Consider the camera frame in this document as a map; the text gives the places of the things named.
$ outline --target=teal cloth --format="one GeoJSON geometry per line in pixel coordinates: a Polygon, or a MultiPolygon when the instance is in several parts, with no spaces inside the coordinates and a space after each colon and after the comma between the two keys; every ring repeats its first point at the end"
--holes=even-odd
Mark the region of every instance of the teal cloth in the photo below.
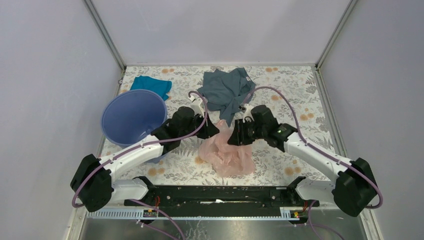
{"type": "Polygon", "coordinates": [[[167,93],[171,90],[172,82],[154,79],[149,76],[138,76],[134,79],[131,89],[146,89],[157,93],[164,101],[169,98],[167,93]]]}

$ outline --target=white wall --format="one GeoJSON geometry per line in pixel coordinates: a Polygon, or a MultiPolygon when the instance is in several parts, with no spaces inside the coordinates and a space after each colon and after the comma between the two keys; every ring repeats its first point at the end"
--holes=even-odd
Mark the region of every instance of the white wall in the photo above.
{"type": "Polygon", "coordinates": [[[58,240],[120,70],[81,0],[0,4],[0,238],[58,240]]]}
{"type": "Polygon", "coordinates": [[[423,239],[424,1],[361,0],[322,67],[351,158],[369,161],[385,240],[423,239]]]}
{"type": "Polygon", "coordinates": [[[128,65],[315,63],[349,0],[93,0],[128,65]]]}

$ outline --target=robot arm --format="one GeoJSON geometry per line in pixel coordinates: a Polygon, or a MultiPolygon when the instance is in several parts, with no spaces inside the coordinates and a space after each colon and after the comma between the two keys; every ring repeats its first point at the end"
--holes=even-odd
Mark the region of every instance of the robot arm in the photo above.
{"type": "Polygon", "coordinates": [[[377,195],[374,188],[351,169],[340,164],[344,162],[359,170],[376,183],[369,164],[362,158],[352,160],[308,141],[302,141],[298,130],[287,124],[279,124],[265,105],[243,106],[243,119],[235,121],[234,131],[228,140],[230,145],[249,145],[256,139],[264,139],[271,147],[296,156],[328,177],[328,181],[298,177],[290,184],[304,200],[318,200],[336,204],[346,214],[356,217],[377,195]],[[311,146],[323,151],[339,162],[334,162],[311,146]]]}
{"type": "MultiPolygon", "coordinates": [[[[180,107],[160,127],[141,141],[111,155],[96,158],[93,154],[84,157],[79,165],[70,187],[77,191],[82,182],[94,169],[104,164],[79,192],[79,199],[89,212],[103,208],[107,203],[126,199],[141,199],[148,191],[140,179],[118,179],[128,170],[157,157],[167,154],[180,146],[181,140],[173,140],[192,133],[204,120],[204,111],[200,107],[201,98],[192,98],[190,107],[180,107]]],[[[206,139],[219,133],[209,117],[195,136],[206,139]]]]}
{"type": "MultiPolygon", "coordinates": [[[[148,160],[162,156],[179,147],[180,138],[197,129],[204,120],[200,98],[195,99],[190,107],[180,107],[172,118],[155,129],[140,142],[121,150],[120,152],[96,158],[86,156],[78,167],[71,188],[77,192],[82,182],[95,169],[101,167],[81,188],[79,199],[89,212],[95,212],[107,203],[127,199],[142,199],[148,192],[148,186],[139,178],[118,179],[128,170],[148,160]]],[[[362,177],[351,169],[340,164],[343,162],[360,171],[374,183],[373,172],[369,164],[362,158],[351,160],[338,156],[323,147],[309,141],[306,145],[298,130],[286,123],[280,124],[265,105],[251,107],[245,105],[243,119],[235,121],[234,131],[228,140],[230,145],[249,145],[257,139],[264,139],[271,147],[299,157],[322,172],[328,181],[311,180],[298,177],[287,188],[295,189],[303,200],[318,200],[335,203],[346,214],[356,217],[376,196],[376,191],[362,177]],[[339,162],[329,160],[309,145],[335,157],[339,162]]],[[[198,138],[206,139],[219,133],[209,118],[203,127],[195,134],[198,138]]]]}

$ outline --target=floral tablecloth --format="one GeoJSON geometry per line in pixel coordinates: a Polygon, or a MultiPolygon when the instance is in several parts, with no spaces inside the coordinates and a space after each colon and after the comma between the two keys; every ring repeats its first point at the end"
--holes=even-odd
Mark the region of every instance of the floral tablecloth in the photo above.
{"type": "MultiPolygon", "coordinates": [[[[168,116],[180,107],[189,105],[187,93],[202,86],[204,72],[215,69],[229,72],[236,66],[129,66],[123,78],[120,93],[130,90],[134,78],[149,76],[172,81],[169,99],[165,101],[168,116]]],[[[329,127],[317,92],[313,72],[309,66],[245,66],[250,78],[257,86],[271,86],[279,89],[293,105],[303,134],[313,142],[334,151],[329,127]]],[[[295,126],[294,118],[285,102],[271,90],[256,92],[252,105],[266,104],[280,123],[295,126]]],[[[219,120],[219,112],[210,112],[213,123],[219,120]]],[[[234,119],[241,117],[237,113],[234,119]]],[[[307,176],[313,180],[327,179],[321,172],[297,157],[269,147],[263,140],[252,145],[252,158],[256,171],[249,175],[219,177],[212,165],[198,156],[202,140],[191,137],[183,140],[179,148],[170,152],[159,163],[141,164],[121,179],[147,176],[156,185],[250,185],[285,186],[297,176],[307,176]]],[[[121,150],[108,140],[101,155],[109,155],[121,150]]]]}

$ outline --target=plastic bag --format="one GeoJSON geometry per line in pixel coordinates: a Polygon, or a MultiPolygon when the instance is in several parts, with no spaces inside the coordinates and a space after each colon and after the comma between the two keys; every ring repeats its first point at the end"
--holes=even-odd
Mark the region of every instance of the plastic bag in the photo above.
{"type": "Polygon", "coordinates": [[[220,120],[215,126],[219,129],[219,133],[200,145],[199,157],[211,163],[220,177],[253,173],[255,164],[252,160],[252,147],[229,145],[227,141],[232,131],[225,120],[220,120]]]}

